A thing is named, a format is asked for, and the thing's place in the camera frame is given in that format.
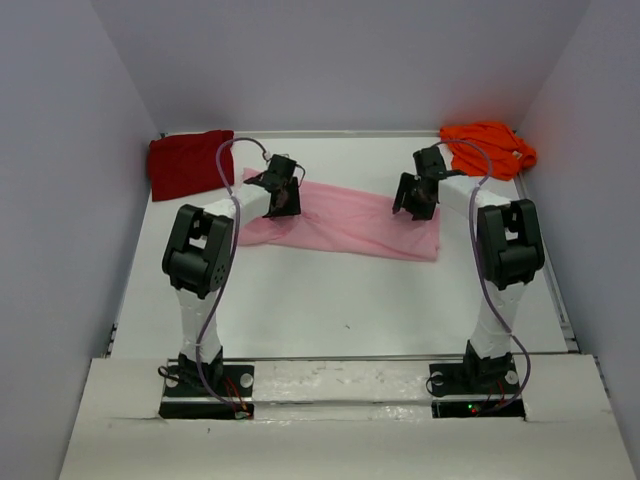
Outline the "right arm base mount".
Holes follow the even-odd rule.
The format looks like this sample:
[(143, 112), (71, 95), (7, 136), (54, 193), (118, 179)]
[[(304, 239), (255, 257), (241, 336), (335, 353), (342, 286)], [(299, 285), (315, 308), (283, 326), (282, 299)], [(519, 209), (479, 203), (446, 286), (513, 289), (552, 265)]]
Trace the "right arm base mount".
[(461, 360), (429, 366), (425, 387), (436, 419), (526, 416), (511, 353), (480, 358), (467, 343)]

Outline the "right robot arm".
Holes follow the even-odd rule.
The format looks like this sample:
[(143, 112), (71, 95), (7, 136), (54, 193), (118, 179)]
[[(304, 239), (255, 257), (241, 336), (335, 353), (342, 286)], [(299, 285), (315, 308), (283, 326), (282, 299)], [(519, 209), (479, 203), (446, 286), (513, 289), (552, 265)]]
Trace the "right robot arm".
[(438, 142), (413, 153), (416, 172), (404, 173), (392, 211), (404, 210), (414, 220), (430, 220), (444, 205), (468, 220), (474, 263), (483, 299), (473, 334), (467, 342), (462, 384), (482, 392), (509, 369), (515, 317), (526, 287), (545, 263), (535, 204), (511, 200), (446, 167)]

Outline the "orange t shirt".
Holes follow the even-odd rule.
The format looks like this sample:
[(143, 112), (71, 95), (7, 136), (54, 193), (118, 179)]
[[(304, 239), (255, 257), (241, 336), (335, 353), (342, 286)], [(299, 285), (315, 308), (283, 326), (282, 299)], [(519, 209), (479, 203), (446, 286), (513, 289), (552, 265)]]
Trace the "orange t shirt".
[(513, 180), (521, 171), (537, 163), (536, 150), (500, 122), (476, 122), (466, 125), (444, 126), (439, 130), (442, 141), (447, 141), (452, 152), (452, 167), (469, 176), (485, 176), (488, 163), (472, 143), (482, 149), (492, 163), (491, 177)]

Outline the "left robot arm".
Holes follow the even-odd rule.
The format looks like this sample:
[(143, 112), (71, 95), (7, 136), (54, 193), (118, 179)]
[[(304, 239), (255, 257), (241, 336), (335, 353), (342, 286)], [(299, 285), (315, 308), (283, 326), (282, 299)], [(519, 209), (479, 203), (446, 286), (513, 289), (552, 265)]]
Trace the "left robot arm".
[(209, 395), (221, 383), (223, 347), (216, 310), (227, 283), (242, 227), (256, 219), (301, 213), (298, 163), (275, 155), (267, 169), (251, 174), (225, 199), (204, 207), (181, 206), (162, 258), (162, 271), (175, 289), (183, 343), (180, 369), (195, 392)]

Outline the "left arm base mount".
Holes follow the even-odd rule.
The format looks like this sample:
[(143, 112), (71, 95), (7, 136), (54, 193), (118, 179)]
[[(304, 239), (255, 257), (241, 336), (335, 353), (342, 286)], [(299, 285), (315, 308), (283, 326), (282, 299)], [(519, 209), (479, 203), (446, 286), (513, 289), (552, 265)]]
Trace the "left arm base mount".
[(255, 366), (225, 362), (213, 371), (203, 364), (168, 360), (157, 369), (163, 380), (158, 415), (166, 420), (251, 420)]

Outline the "dark red folded t shirt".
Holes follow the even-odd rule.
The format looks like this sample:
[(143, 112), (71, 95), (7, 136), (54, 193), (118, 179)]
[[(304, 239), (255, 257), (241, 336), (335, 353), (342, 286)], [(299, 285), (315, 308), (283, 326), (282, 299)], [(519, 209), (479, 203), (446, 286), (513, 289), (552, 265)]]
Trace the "dark red folded t shirt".
[(217, 190), (224, 183), (216, 152), (234, 138), (232, 130), (170, 135), (149, 143), (147, 173), (153, 202)]

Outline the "pink t shirt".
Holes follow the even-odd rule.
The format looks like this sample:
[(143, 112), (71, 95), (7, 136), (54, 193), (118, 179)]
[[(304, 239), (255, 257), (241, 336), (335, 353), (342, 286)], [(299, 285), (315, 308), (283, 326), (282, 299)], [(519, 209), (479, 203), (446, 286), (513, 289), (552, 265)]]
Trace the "pink t shirt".
[(414, 221), (394, 214), (387, 196), (304, 182), (301, 213), (258, 218), (241, 228), (242, 246), (277, 245), (395, 260), (434, 262), (440, 247), (439, 217)]

